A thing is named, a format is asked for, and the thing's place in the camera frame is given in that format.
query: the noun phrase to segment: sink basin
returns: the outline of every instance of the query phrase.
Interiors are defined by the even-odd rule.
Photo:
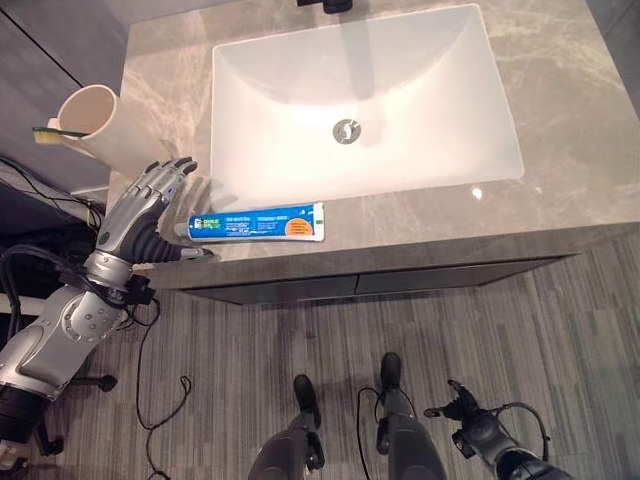
[[[212,99],[227,210],[524,174],[476,5],[218,45]]]

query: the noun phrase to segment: cabinet drawer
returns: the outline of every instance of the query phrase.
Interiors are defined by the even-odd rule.
[[[238,304],[280,303],[311,298],[350,297],[355,293],[357,279],[357,275],[346,275],[307,280],[285,280],[249,285],[232,285],[229,287],[201,288],[187,290],[187,293]]]
[[[546,265],[560,258],[563,257],[548,257],[459,267],[366,273],[360,275],[356,295],[482,285]]]

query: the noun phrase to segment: toothpaste label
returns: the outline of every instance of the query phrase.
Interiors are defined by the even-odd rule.
[[[251,210],[245,212],[210,213],[189,218],[189,236],[198,241],[219,238],[291,238],[322,240],[324,237],[321,204]]]

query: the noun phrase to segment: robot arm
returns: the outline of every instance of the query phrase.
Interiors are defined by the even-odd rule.
[[[571,480],[566,472],[546,462],[546,432],[544,460],[540,460],[523,448],[504,429],[494,413],[509,407],[485,410],[480,408],[471,392],[455,380],[449,380],[457,397],[442,408],[430,408],[424,415],[428,418],[444,416],[462,422],[462,428],[452,435],[455,446],[465,458],[478,455],[499,480]],[[537,413],[536,418],[542,422]]]
[[[46,300],[42,315],[0,351],[0,440],[26,443],[87,355],[119,325],[125,306],[138,303],[131,296],[132,287],[141,285],[132,280],[134,263],[210,254],[172,245],[156,231],[159,217],[196,167],[191,158],[150,165],[107,215],[84,270],[67,272],[62,277],[67,285]],[[28,251],[12,249],[3,257]]]

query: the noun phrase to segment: toothpaste tube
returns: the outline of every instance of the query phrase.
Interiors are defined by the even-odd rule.
[[[244,212],[192,215],[175,226],[178,235],[194,242],[243,240],[324,240],[322,203]]]

